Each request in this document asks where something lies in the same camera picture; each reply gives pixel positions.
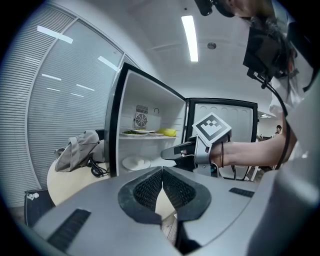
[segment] table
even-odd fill
[[[82,167],[70,172],[55,171],[56,162],[57,160],[51,164],[46,177],[49,195],[56,206],[84,187],[110,178],[109,175],[100,178],[93,176],[90,167]],[[104,169],[109,166],[106,166],[106,163],[98,165]]]
[[[46,177],[49,195],[56,206],[84,187],[95,182],[110,179],[109,175],[100,178],[93,176],[90,167],[82,167],[70,172],[55,171],[56,162],[57,160],[51,164]],[[99,163],[98,165],[104,169],[109,166],[108,163]],[[161,215],[162,219],[167,218],[175,212],[163,189],[156,200],[155,212]]]

